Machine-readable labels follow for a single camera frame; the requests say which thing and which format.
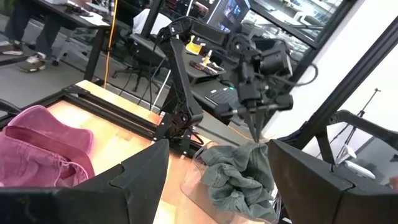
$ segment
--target gray towel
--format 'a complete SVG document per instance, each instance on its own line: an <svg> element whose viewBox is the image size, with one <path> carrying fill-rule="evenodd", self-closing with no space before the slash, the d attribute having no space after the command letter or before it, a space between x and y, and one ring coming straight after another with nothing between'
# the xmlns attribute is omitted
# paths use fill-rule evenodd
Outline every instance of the gray towel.
<svg viewBox="0 0 398 224"><path fill-rule="evenodd" d="M216 208L253 220L276 219L269 203L273 199L269 192L274 189L274 179L265 144L213 146L201 158L208 166L201 183L209 186L209 196Z"/></svg>

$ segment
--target monitor screen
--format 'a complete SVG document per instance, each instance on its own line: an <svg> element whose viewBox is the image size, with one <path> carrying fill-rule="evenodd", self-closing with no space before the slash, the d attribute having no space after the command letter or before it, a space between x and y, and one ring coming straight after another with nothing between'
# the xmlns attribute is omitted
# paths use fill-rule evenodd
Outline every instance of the monitor screen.
<svg viewBox="0 0 398 224"><path fill-rule="evenodd" d="M249 10L248 0L219 0L206 15L206 23L225 32L234 32Z"/></svg>

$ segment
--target sneaker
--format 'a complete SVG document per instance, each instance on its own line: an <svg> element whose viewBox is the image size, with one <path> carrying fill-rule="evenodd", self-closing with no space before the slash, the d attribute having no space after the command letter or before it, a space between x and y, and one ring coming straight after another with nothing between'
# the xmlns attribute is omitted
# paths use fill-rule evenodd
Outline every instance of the sneaker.
<svg viewBox="0 0 398 224"><path fill-rule="evenodd" d="M0 42L0 55L22 55L22 46L13 41Z"/></svg>
<svg viewBox="0 0 398 224"><path fill-rule="evenodd" d="M34 54L17 66L24 72L38 72L45 69L45 60L40 54Z"/></svg>

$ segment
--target wooden table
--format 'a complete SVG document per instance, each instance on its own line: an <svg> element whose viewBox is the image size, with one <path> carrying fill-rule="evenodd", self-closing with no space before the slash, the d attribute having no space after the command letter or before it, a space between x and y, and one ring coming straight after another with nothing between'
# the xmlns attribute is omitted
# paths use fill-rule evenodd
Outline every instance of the wooden table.
<svg viewBox="0 0 398 224"><path fill-rule="evenodd" d="M157 114L91 82L82 81L77 85L90 91L93 95L155 124L158 124L161 120ZM64 124L75 128L90 129L94 132L95 145L91 161L96 174L104 172L151 145L151 140L120 128L65 101L49 107L49 110ZM204 137L201 138L205 142L210 141ZM155 224L216 224L213 219L180 190L180 184L190 165L190 159L170 154L167 179L157 209Z"/></svg>

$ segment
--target clear plastic container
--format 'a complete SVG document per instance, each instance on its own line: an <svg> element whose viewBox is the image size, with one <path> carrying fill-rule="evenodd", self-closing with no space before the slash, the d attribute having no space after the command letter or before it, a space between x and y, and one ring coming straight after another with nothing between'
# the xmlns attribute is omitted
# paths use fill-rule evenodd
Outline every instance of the clear plastic container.
<svg viewBox="0 0 398 224"><path fill-rule="evenodd" d="M207 168L200 155L202 152L215 145L218 144L216 142L209 142L194 155L187 173L185 174L185 178L181 183L182 192L219 224L277 223L277 220L250 220L240 214L220 211L214 207L208 196L208 187L200 183L200 179ZM276 188L271 195L275 198L272 203L275 205L275 207L279 208L277 209L278 213L278 210L280 210L280 200L278 199Z"/></svg>

